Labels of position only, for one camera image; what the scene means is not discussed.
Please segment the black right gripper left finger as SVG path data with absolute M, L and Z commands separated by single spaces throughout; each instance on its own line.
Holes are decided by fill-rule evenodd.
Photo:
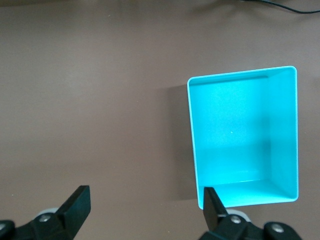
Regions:
M 12 220 L 1 220 L 0 238 L 2 240 L 73 240 L 90 212 L 90 187 L 81 185 L 59 208 L 43 210 L 24 225 L 16 226 Z

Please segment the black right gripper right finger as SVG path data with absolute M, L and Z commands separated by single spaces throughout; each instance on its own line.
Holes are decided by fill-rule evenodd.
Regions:
M 263 228 L 237 213 L 228 213 L 213 187 L 204 188 L 203 215 L 208 227 L 201 240 L 300 240 L 289 225 L 269 221 Z

